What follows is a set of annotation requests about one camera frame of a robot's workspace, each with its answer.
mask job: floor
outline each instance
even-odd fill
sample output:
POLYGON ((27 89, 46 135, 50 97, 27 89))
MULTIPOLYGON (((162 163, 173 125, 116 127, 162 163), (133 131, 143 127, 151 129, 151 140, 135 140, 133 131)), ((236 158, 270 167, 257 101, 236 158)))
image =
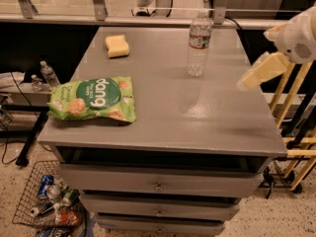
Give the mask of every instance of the floor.
MULTIPOLYGON (((15 125, 30 126, 34 117, 19 115, 15 125)), ((16 157, 23 143, 8 144, 5 162, 16 157)), ((2 157, 4 144, 0 144, 2 157)), ((51 152, 46 151, 36 142, 29 152, 30 164, 21 168, 15 163, 0 165, 0 236, 30 237, 36 235, 32 227, 13 224, 12 219, 19 203, 27 179, 37 161, 55 160, 51 152)), ((302 182, 303 193, 294 195, 289 190, 275 190, 270 199, 265 199, 267 190, 256 190, 251 197, 242 199, 240 211, 230 222, 220 237, 315 237, 316 236, 316 173, 312 172, 307 180, 302 182)), ((93 234, 88 237, 194 237, 184 234, 155 234, 133 231, 115 231, 93 227, 93 234)))
MULTIPOLYGON (((91 0, 33 0, 41 13, 86 13, 92 14, 91 0)), ((16 0, 0 0, 0 11, 16 0)), ((110 16, 131 17, 135 0, 106 0, 110 16)), ((197 8, 204 6, 203 0, 174 0, 171 17, 194 17, 197 8)), ((34 118, 23 118, 21 122, 30 124, 34 118)), ((22 143, 8 145, 5 161, 16 157, 22 143)), ((2 157, 4 144, 0 144, 2 157)), ((0 236, 30 237, 35 236, 35 229, 20 224, 13 224, 12 219, 23 193, 24 186, 32 168, 37 161, 54 160, 51 152, 35 143, 29 153, 30 164, 26 168, 17 167, 14 163, 0 165, 0 236)), ((251 197, 240 203, 240 211, 226 223, 226 229, 220 237, 315 237, 316 236, 316 173, 313 172, 302 182, 303 193, 294 195, 288 190, 278 190, 270 199, 265 199, 267 191, 257 190, 251 197)), ((96 237, 193 237, 182 234, 155 234, 131 231, 110 231, 95 225, 96 237)))

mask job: green snack bag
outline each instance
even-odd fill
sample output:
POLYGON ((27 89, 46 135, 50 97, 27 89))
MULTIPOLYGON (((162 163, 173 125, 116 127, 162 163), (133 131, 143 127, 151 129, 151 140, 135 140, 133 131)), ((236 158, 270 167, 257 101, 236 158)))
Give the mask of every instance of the green snack bag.
POLYGON ((50 115, 58 119, 136 120, 130 77, 69 82, 51 91, 50 115))

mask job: wire basket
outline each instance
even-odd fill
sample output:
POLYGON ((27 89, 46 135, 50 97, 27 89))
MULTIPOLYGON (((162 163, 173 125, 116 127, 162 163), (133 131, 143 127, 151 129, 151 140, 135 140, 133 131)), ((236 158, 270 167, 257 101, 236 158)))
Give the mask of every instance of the wire basket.
MULTIPOLYGON (((42 225, 37 225, 36 219, 31 217, 31 208, 39 202, 38 192, 40 189, 40 179, 42 175, 52 175, 59 179, 57 173, 58 161, 41 161, 37 162, 33 167, 27 184, 24 188, 22 197, 18 204, 16 213, 13 217, 13 224, 23 224, 34 228, 43 228, 42 225)), ((45 227, 54 227, 55 225, 46 225, 45 227)))

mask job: yellow sponge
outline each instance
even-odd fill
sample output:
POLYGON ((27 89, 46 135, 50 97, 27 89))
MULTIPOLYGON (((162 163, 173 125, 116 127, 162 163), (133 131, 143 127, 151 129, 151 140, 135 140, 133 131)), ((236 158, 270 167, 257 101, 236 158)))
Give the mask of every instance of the yellow sponge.
POLYGON ((254 89, 281 74, 291 65, 287 57, 281 52, 269 54, 265 52, 253 64, 237 83, 241 91, 254 89))
POLYGON ((125 41, 125 36, 106 37, 106 47, 109 58, 129 55, 129 46, 125 41))

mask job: bottle cap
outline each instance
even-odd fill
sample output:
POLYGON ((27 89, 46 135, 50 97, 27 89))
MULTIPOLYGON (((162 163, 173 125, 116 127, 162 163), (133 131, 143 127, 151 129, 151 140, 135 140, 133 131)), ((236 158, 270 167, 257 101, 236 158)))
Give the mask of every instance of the bottle cap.
POLYGON ((31 217, 36 217, 40 214, 40 210, 37 208, 37 207, 33 207, 31 209, 31 213, 30 213, 30 216, 31 217))
POLYGON ((208 10, 207 9, 200 9, 200 10, 198 10, 197 16, 199 18, 208 17, 208 10))

